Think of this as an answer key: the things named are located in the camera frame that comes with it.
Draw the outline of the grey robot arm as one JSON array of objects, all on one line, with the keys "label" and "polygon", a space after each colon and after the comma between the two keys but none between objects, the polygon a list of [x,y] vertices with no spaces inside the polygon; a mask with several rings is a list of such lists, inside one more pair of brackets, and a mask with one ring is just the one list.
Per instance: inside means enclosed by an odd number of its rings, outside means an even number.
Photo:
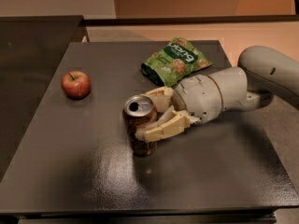
[{"label": "grey robot arm", "polygon": [[278,96],[299,106],[299,62],[268,47],[253,46],[239,56],[238,66],[182,79],[172,88],[145,93],[162,116],[136,129],[135,138],[156,142],[205,124],[228,110],[251,111]]}]

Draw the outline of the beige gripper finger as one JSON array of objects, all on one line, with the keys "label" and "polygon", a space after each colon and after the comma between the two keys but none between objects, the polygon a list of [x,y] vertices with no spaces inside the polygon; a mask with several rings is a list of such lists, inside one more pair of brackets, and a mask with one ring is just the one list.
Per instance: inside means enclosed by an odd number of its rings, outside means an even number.
[{"label": "beige gripper finger", "polygon": [[160,113],[165,112],[171,105],[171,98],[174,90],[168,87],[160,87],[151,91],[147,91],[145,96],[149,97]]},{"label": "beige gripper finger", "polygon": [[157,121],[138,128],[135,138],[144,142],[156,142],[183,133],[200,121],[186,110],[176,111],[171,105]]}]

